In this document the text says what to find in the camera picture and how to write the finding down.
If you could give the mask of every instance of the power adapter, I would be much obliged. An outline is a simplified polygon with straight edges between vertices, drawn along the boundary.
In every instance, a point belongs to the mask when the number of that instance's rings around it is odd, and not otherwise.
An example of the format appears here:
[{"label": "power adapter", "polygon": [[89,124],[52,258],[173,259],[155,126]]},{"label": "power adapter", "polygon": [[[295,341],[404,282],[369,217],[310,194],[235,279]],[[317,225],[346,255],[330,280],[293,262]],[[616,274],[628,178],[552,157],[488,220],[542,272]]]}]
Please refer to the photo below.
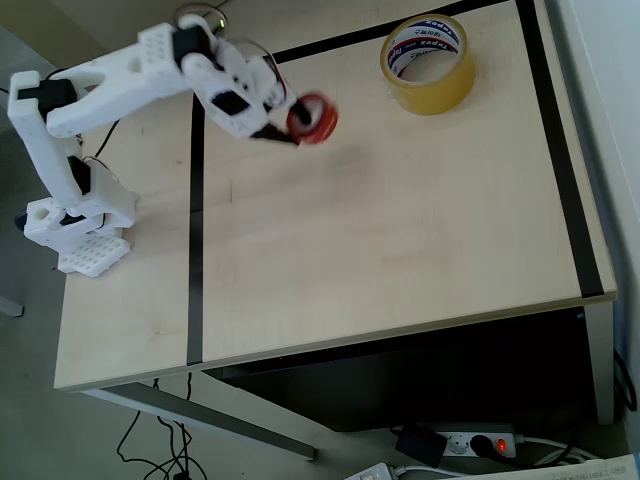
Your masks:
[{"label": "power adapter", "polygon": [[402,427],[398,435],[396,450],[419,462],[437,467],[440,464],[447,438],[419,425],[410,424]]}]

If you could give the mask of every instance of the packing tape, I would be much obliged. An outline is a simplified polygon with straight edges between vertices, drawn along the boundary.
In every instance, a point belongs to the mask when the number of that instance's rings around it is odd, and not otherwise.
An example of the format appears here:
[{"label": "packing tape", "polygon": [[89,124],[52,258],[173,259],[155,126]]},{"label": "packing tape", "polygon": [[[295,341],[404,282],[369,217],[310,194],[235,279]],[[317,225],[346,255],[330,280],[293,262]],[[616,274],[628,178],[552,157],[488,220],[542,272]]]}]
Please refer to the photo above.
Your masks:
[{"label": "packing tape", "polygon": [[[440,78],[430,82],[400,78],[414,59],[436,50],[457,55]],[[391,32],[380,52],[380,67],[400,106],[420,115],[434,115],[455,107],[469,94],[476,76],[462,25],[453,18],[435,14],[414,17]]]}]

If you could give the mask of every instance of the white cable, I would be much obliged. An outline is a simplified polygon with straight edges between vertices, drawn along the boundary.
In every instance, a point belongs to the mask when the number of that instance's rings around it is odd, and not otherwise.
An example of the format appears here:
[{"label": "white cable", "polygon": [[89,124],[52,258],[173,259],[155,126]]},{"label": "white cable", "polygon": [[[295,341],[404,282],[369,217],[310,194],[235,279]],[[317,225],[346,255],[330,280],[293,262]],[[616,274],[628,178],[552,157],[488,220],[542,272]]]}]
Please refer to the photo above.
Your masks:
[{"label": "white cable", "polygon": [[399,477],[400,475],[403,475],[403,474],[405,474],[407,472],[414,471],[414,470],[424,470],[426,472],[441,473],[442,475],[448,475],[450,477],[468,477],[469,476],[468,473],[452,472],[450,470],[443,470],[442,468],[424,467],[422,465],[413,465],[413,466],[408,466],[408,467],[397,467],[394,470],[394,472]]},{"label": "white cable", "polygon": [[[558,458],[562,452],[564,452],[564,450],[556,450],[555,452],[551,452],[549,455],[547,455],[546,457],[542,457],[540,460],[538,460],[535,465],[542,465],[543,463],[547,463],[550,462],[552,460],[555,460],[556,458]],[[587,461],[587,459],[585,459],[582,455],[576,455],[573,453],[569,453],[569,455],[567,455],[565,458],[573,458],[574,460],[577,460],[580,463],[584,463]]]},{"label": "white cable", "polygon": [[[566,449],[568,445],[562,442],[556,442],[554,440],[547,440],[546,438],[538,438],[538,437],[522,437],[522,442],[519,443],[541,443],[543,445],[551,445],[552,447],[559,447]],[[578,453],[583,457],[589,458],[591,460],[598,460],[600,457],[595,456],[593,453],[589,453],[586,450],[583,450],[578,447],[571,448],[571,452]]]}]

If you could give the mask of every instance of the table leg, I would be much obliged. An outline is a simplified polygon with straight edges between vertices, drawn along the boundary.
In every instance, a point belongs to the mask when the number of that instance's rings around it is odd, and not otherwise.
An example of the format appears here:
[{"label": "table leg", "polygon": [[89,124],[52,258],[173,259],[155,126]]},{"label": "table leg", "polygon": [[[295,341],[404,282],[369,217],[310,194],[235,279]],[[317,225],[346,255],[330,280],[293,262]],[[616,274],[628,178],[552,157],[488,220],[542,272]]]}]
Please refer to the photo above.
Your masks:
[{"label": "table leg", "polygon": [[314,457],[315,450],[311,445],[141,383],[90,390],[85,393],[186,425],[239,435],[294,453],[305,460],[313,460]]},{"label": "table leg", "polygon": [[10,317],[21,317],[24,313],[24,307],[16,302],[0,297],[0,312]]},{"label": "table leg", "polygon": [[598,421],[613,423],[613,303],[584,307]]}]

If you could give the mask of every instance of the red power switch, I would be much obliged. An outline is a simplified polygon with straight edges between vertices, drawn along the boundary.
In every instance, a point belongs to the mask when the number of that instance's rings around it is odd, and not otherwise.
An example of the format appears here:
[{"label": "red power switch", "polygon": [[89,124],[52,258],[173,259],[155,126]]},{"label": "red power switch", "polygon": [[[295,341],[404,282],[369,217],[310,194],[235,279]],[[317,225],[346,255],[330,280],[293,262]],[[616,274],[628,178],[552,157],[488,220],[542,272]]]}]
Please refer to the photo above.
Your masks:
[{"label": "red power switch", "polygon": [[499,438],[496,440],[496,448],[500,453],[504,453],[507,451],[507,441],[504,438]]}]

